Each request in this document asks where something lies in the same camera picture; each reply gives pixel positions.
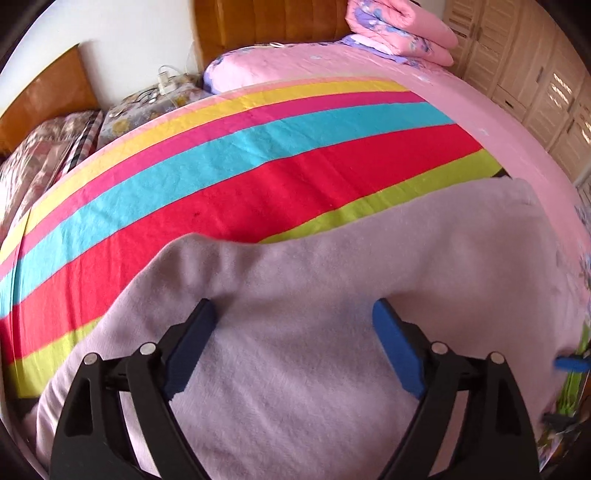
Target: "rainbow striped bedsheet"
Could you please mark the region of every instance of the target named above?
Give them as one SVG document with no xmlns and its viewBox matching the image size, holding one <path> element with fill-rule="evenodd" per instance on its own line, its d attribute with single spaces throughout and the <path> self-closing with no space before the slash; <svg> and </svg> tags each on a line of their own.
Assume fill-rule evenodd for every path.
<svg viewBox="0 0 591 480">
<path fill-rule="evenodd" d="M 131 132 L 60 180 L 0 249 L 7 383 L 39 396 L 168 242 L 311 235 L 501 166 L 390 80 L 257 85 Z"/>
</svg>

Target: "white wall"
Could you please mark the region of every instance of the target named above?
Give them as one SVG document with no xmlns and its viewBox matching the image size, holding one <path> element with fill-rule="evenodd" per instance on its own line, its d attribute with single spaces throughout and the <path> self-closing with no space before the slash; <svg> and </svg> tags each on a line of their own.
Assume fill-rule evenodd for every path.
<svg viewBox="0 0 591 480">
<path fill-rule="evenodd" d="M 436 14 L 439 18 L 443 18 L 443 11 L 445 10 L 446 0 L 417 0 L 425 10 L 429 10 Z"/>
<path fill-rule="evenodd" d="M 35 22 L 0 73 L 0 115 L 68 48 L 80 49 L 103 108 L 157 81 L 170 64 L 189 72 L 190 0 L 56 0 Z"/>
</svg>

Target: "wooden headboard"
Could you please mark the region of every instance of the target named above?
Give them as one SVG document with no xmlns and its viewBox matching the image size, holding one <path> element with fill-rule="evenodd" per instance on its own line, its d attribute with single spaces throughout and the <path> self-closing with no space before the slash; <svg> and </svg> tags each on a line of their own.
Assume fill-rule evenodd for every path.
<svg viewBox="0 0 591 480">
<path fill-rule="evenodd" d="M 201 66 L 256 43 L 338 40 L 350 33 L 346 9 L 347 0 L 193 0 Z"/>
<path fill-rule="evenodd" d="M 0 117 L 0 154 L 12 153 L 45 120 L 98 108 L 78 46 L 72 47 L 43 70 Z"/>
</svg>

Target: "pink bedsheet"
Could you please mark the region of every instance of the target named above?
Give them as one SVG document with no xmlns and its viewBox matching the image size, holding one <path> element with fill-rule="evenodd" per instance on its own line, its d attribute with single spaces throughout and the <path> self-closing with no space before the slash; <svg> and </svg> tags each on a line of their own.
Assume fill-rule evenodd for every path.
<svg viewBox="0 0 591 480">
<path fill-rule="evenodd" d="M 396 64 L 342 44 L 296 44 L 237 51 L 208 68 L 219 92 L 273 80 L 311 76 L 375 75 L 401 83 L 457 122 L 514 178 L 527 180 L 574 267 L 591 250 L 579 220 L 576 189 L 543 147 L 511 115 L 447 70 L 429 62 Z"/>
</svg>

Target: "wardrobe door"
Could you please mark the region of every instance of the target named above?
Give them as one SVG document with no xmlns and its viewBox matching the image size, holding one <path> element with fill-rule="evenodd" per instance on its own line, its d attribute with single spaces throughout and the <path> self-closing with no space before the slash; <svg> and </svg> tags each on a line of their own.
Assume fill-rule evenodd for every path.
<svg viewBox="0 0 591 480">
<path fill-rule="evenodd" d="M 454 64 L 449 68 L 461 77 L 472 47 L 484 0 L 447 0 L 443 21 L 455 32 L 458 46 L 451 50 Z"/>
<path fill-rule="evenodd" d="M 521 0 L 486 0 L 463 79 L 491 97 L 509 55 Z"/>
<path fill-rule="evenodd" d="M 499 86 L 526 109 L 548 67 L 558 26 L 535 0 L 525 0 Z"/>
<path fill-rule="evenodd" d="M 570 116 L 587 70 L 566 35 L 559 30 L 548 69 L 524 125 L 549 150 Z"/>
<path fill-rule="evenodd" d="M 591 77 L 586 75 L 583 90 L 573 107 L 570 120 L 560 133 L 550 154 L 575 181 L 591 163 Z"/>
</svg>

